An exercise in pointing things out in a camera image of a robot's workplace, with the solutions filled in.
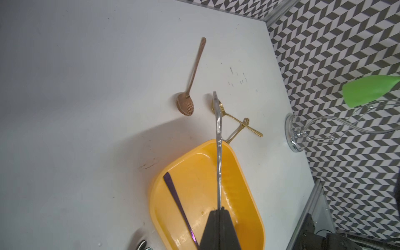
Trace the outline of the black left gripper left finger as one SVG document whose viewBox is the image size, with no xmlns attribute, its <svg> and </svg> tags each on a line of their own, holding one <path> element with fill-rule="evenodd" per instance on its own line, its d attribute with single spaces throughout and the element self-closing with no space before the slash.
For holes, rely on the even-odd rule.
<svg viewBox="0 0 400 250">
<path fill-rule="evenodd" d="M 218 250 L 220 248 L 219 226 L 219 210 L 212 210 L 209 213 L 208 220 L 203 232 L 199 247 L 200 250 Z"/>
</svg>

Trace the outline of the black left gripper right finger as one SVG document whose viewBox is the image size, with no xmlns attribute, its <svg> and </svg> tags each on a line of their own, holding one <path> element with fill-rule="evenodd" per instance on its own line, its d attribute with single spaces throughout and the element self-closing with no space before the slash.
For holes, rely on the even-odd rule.
<svg viewBox="0 0 400 250">
<path fill-rule="evenodd" d="M 241 250 L 241 246 L 227 210 L 220 210 L 220 249 L 221 250 Z"/>
</svg>

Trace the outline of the yellow plastic storage box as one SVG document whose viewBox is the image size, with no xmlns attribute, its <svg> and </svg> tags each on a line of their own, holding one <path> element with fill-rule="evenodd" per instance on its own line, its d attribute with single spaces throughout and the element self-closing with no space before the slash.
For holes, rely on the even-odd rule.
<svg viewBox="0 0 400 250">
<path fill-rule="evenodd" d="M 265 228 L 232 147 L 222 143 L 222 205 L 229 211 L 243 250 L 265 247 Z M 194 250 L 195 244 L 163 176 L 171 175 L 198 241 L 208 214 L 217 208 L 217 146 L 207 141 L 165 167 L 149 188 L 151 219 L 168 250 Z"/>
</svg>

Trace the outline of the purple iridescent spoon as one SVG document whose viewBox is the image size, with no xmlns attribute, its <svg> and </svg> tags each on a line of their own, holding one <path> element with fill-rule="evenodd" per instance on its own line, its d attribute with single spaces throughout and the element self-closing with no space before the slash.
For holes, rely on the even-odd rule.
<svg viewBox="0 0 400 250">
<path fill-rule="evenodd" d="M 166 172 L 164 174 L 164 176 L 163 176 L 163 179 L 164 179 L 164 182 L 167 185 L 167 187 L 168 187 L 168 189 L 169 189 L 169 191 L 170 191 L 170 193 L 171 193 L 171 195 L 172 195 L 172 197 L 173 197 L 173 199 L 174 199 L 174 201 L 175 201 L 175 203 L 176 203 L 176 205 L 177 205 L 177 207 L 178 207 L 178 209 L 180 211 L 180 214 L 181 214 L 181 216 L 182 216 L 182 218 L 183 218 L 183 220 L 184 220 L 184 222 L 186 224 L 186 227 L 187 227 L 187 229 L 188 229 L 188 231 L 189 231 L 189 233 L 191 235 L 191 238 L 192 238 L 192 240 L 193 240 L 193 242 L 194 242 L 194 244 L 196 246 L 196 249 L 199 250 L 200 246 L 199 246 L 198 240 L 196 239 L 195 234 L 194 234 L 194 232 L 193 232 L 193 230 L 192 230 L 192 228 L 190 226 L 190 223 L 188 221 L 188 218 L 187 218 L 187 216 L 186 216 L 186 214 L 184 212 L 183 206 L 182 206 L 182 204 L 180 202 L 178 193 L 176 191 L 176 188 L 175 188 L 175 185 L 174 185 L 174 182 L 172 180 L 172 177 L 171 177 L 170 173 Z"/>
</svg>

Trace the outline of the ornate silver spoon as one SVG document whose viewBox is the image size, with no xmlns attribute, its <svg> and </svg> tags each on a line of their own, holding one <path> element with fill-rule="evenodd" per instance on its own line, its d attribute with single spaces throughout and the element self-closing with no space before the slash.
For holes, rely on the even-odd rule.
<svg viewBox="0 0 400 250">
<path fill-rule="evenodd" d="M 213 92 L 213 108 L 216 117 L 216 145 L 217 145 L 217 207 L 222 208 L 222 111 L 219 106 L 219 99 L 216 91 Z"/>
</svg>

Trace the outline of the gold spoon plain handle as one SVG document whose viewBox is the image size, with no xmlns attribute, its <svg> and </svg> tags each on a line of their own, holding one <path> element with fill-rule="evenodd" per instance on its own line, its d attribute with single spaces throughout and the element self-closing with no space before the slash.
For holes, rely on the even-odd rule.
<svg viewBox="0 0 400 250">
<path fill-rule="evenodd" d="M 246 125 L 244 122 L 241 122 L 240 120 L 236 119 L 232 115 L 227 114 L 221 101 L 216 102 L 215 100 L 213 100 L 212 103 L 211 103 L 211 109 L 212 109 L 212 111 L 214 112 L 214 114 L 216 116 L 216 134 L 217 134 L 217 139 L 222 139 L 222 118 L 224 116 L 228 116 L 228 117 L 232 118 L 233 120 L 237 121 L 239 124 L 243 125 L 245 128 L 248 128 L 250 131 L 255 133 L 257 136 L 259 136 L 259 137 L 263 137 L 264 136 L 261 132 L 253 129 L 249 125 Z"/>
</svg>

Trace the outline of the rose gold long spoon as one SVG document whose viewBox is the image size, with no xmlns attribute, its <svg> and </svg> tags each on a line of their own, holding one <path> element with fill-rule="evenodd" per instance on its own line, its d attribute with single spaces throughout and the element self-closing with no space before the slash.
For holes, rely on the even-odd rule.
<svg viewBox="0 0 400 250">
<path fill-rule="evenodd" d="M 192 98 L 190 97 L 190 91 L 191 91 L 191 88 L 192 88 L 192 85 L 194 82 L 194 78 L 195 78 L 197 68 L 199 66 L 199 62 L 200 62 L 201 56 L 203 54 L 205 45 L 206 45 L 206 38 L 202 37 L 201 42 L 200 42 L 200 47 L 198 50 L 198 54 L 196 56 L 196 60 L 195 60 L 194 66 L 193 66 L 189 85 L 185 92 L 178 94 L 177 99 L 176 99 L 177 108 L 178 108 L 179 112 L 181 112 L 185 116 L 191 116 L 194 113 L 194 103 L 192 101 Z"/>
</svg>

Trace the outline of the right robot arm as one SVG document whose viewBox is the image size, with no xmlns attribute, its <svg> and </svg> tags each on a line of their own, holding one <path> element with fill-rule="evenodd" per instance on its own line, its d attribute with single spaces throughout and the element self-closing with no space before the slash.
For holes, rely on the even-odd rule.
<svg viewBox="0 0 400 250">
<path fill-rule="evenodd" d="M 289 250 L 362 250 L 352 240 L 335 233 L 320 236 L 314 233 L 315 225 L 311 214 L 306 214 L 300 231 Z"/>
</svg>

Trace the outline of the aluminium corner post right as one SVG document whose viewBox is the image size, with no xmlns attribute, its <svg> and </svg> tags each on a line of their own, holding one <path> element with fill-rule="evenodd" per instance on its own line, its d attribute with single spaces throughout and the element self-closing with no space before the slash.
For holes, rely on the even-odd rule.
<svg viewBox="0 0 400 250">
<path fill-rule="evenodd" d="M 305 250 L 304 239 L 315 234 L 316 221 L 324 207 L 324 190 L 321 181 L 314 178 L 314 187 L 295 227 L 286 250 Z"/>
</svg>

